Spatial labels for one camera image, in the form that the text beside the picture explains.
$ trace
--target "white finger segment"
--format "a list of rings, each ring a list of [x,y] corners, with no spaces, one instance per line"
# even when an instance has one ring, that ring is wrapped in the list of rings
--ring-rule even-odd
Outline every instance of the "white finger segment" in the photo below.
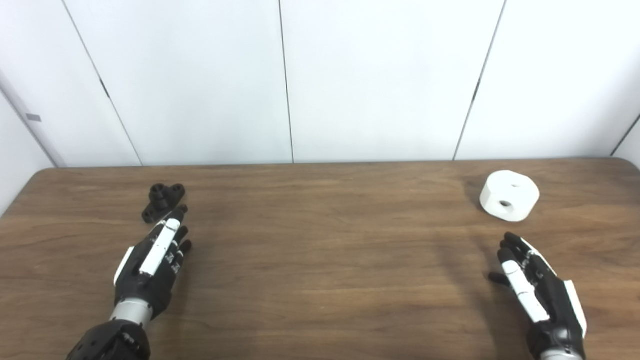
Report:
[[[156,239],[156,242],[154,243],[154,246],[151,248],[151,251],[149,251],[149,255],[147,255],[145,262],[142,263],[140,272],[151,276],[156,274],[167,250],[169,250],[169,246],[171,246],[171,242],[173,241],[178,228],[180,228],[180,222],[177,219],[170,218],[166,221],[164,229],[162,229],[158,239]]]
[[[509,278],[511,288],[518,296],[518,301],[520,301],[531,321],[537,323],[549,320],[550,317],[547,310],[542,307],[536,297],[536,288],[527,280],[520,265],[513,260],[509,260],[502,263],[502,269],[507,278]]]

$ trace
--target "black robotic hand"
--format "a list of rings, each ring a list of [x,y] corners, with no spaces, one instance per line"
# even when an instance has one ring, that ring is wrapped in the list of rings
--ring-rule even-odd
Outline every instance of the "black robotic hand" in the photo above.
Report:
[[[148,360],[145,327],[167,306],[191,241],[182,226],[186,206],[173,210],[130,247],[114,278],[115,308],[108,322],[83,336],[67,360]]]
[[[529,351],[537,360],[586,360],[587,321],[572,281],[558,278],[547,260],[523,238],[506,233],[498,259],[504,274],[489,280],[509,286],[531,319]]]

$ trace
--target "white cylinder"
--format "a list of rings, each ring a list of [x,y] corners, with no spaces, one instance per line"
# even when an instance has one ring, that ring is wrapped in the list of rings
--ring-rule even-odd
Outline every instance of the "white cylinder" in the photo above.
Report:
[[[528,177],[509,170],[489,175],[480,194],[484,210],[505,221],[526,219],[540,198],[536,183]]]

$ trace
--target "hand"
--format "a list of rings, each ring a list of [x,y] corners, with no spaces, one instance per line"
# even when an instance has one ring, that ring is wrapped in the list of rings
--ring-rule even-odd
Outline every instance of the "hand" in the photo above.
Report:
[[[523,238],[506,233],[498,259],[505,274],[489,280],[510,287],[531,319],[529,351],[539,360],[586,360],[587,321],[572,281],[562,281]]]
[[[129,248],[114,278],[116,305],[142,300],[151,308],[151,319],[169,306],[184,255],[191,249],[190,240],[182,242],[189,232],[181,226],[187,210],[184,205],[173,210],[144,240]]]

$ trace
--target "wooden table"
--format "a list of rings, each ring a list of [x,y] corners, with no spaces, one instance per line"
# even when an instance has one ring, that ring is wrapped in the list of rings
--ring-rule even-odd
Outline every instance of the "wooden table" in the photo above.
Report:
[[[529,218],[481,210],[534,179]],[[113,309],[113,274],[182,183],[194,249],[152,359],[528,359],[515,296],[484,279],[505,231],[573,279],[590,360],[640,359],[640,173],[622,160],[51,169],[0,219],[0,357],[64,359]]]

